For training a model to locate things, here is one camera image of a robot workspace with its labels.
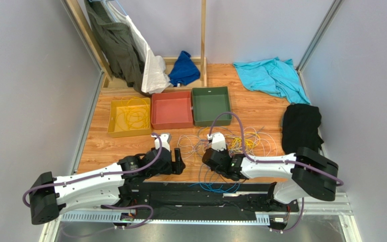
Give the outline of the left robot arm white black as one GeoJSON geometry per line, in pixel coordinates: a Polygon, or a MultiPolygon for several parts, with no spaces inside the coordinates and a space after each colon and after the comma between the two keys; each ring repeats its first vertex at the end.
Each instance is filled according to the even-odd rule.
{"type": "Polygon", "coordinates": [[[98,206],[124,207],[132,202],[131,184],[156,175],[182,174],[186,168],[180,149],[151,149],[126,156],[107,167],[69,176],[42,173],[25,193],[31,223],[41,225],[72,210],[98,206]]]}

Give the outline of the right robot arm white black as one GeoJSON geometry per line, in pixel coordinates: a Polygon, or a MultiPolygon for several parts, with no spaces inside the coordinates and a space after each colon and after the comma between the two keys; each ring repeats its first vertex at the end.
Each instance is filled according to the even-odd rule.
{"type": "Polygon", "coordinates": [[[305,197],[331,202],[335,200],[337,187],[343,184],[338,178],[339,166],[306,147],[299,148],[295,153],[269,157],[231,156],[226,150],[209,148],[202,162],[233,181],[258,177],[284,178],[285,182],[275,182],[268,191],[269,198],[281,204],[305,197]]]}

